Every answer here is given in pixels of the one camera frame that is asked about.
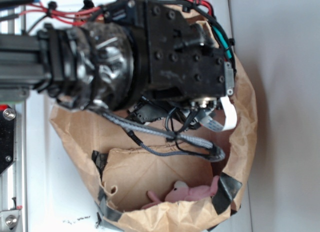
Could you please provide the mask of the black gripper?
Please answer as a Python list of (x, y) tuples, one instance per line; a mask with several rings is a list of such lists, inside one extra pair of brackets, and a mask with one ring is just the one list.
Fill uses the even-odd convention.
[(104, 16), (120, 50), (105, 86), (109, 109), (136, 104), (135, 121), (176, 119), (182, 130), (235, 127), (234, 59), (218, 24), (205, 31), (157, 0), (117, 0)]

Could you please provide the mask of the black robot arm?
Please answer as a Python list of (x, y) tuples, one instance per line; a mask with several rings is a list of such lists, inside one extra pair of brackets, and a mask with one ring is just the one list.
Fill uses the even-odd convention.
[(80, 27), (2, 34), (0, 100), (21, 102), (36, 90), (69, 110), (135, 106), (130, 118), (141, 124), (174, 117), (186, 127), (231, 130), (234, 59), (215, 19), (206, 23), (163, 1), (118, 0)]

